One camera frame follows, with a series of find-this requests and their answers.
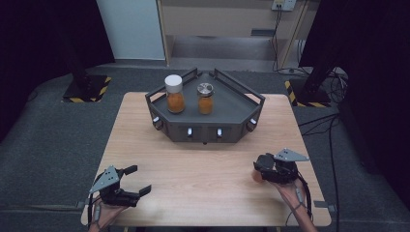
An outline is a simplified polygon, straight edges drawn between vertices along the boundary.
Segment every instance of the orange jar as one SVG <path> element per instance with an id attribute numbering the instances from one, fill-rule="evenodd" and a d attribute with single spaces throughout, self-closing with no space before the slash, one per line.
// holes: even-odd
<path id="1" fill-rule="evenodd" d="M 183 83 L 179 75 L 172 74 L 165 79 L 166 103 L 171 113 L 180 113 L 185 109 Z"/>
<path id="2" fill-rule="evenodd" d="M 209 83 L 201 83 L 198 90 L 198 110 L 201 114 L 210 114 L 214 108 L 214 86 Z"/>

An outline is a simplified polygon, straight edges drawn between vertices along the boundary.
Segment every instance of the yellow and black hazard tape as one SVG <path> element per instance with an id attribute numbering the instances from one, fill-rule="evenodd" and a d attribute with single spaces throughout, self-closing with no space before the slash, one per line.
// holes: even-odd
<path id="1" fill-rule="evenodd" d="M 326 102 L 300 102 L 296 99 L 295 93 L 293 92 L 290 82 L 286 80 L 284 82 L 286 86 L 287 94 L 289 95 L 290 102 L 293 106 L 303 106 L 303 107 L 331 107 L 329 103 Z"/>
<path id="2" fill-rule="evenodd" d="M 63 98 L 63 102 L 99 102 L 103 95 L 106 92 L 106 88 L 108 87 L 109 82 L 111 81 L 111 77 L 107 77 L 105 79 L 105 83 L 103 84 L 99 95 L 96 98 Z"/>

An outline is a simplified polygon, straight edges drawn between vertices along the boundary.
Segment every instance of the spice jar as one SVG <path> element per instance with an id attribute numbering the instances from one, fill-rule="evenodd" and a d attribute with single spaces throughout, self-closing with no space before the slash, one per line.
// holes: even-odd
<path id="1" fill-rule="evenodd" d="M 198 109 L 201 114 L 210 114 L 214 107 L 214 86 L 209 83 L 201 83 L 197 87 L 198 90 Z"/>
<path id="2" fill-rule="evenodd" d="M 166 103 L 171 113 L 180 113 L 185 109 L 182 78 L 172 74 L 165 79 Z"/>

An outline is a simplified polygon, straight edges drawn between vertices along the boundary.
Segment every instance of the wall socket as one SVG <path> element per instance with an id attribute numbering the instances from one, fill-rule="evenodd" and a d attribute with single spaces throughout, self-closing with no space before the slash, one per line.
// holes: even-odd
<path id="1" fill-rule="evenodd" d="M 297 0 L 274 0 L 272 11 L 278 11 L 278 6 L 280 6 L 282 11 L 291 12 L 295 8 L 296 1 Z"/>

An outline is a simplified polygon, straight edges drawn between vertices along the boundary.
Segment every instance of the jar lid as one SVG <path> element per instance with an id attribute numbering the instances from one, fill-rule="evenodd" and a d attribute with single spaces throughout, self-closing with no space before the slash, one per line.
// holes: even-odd
<path id="1" fill-rule="evenodd" d="M 200 97 L 210 97 L 214 94 L 214 86 L 210 83 L 200 83 L 197 90 Z"/>
<path id="2" fill-rule="evenodd" d="M 168 93 L 179 93 L 182 91 L 182 77 L 171 74 L 165 78 L 165 88 Z"/>

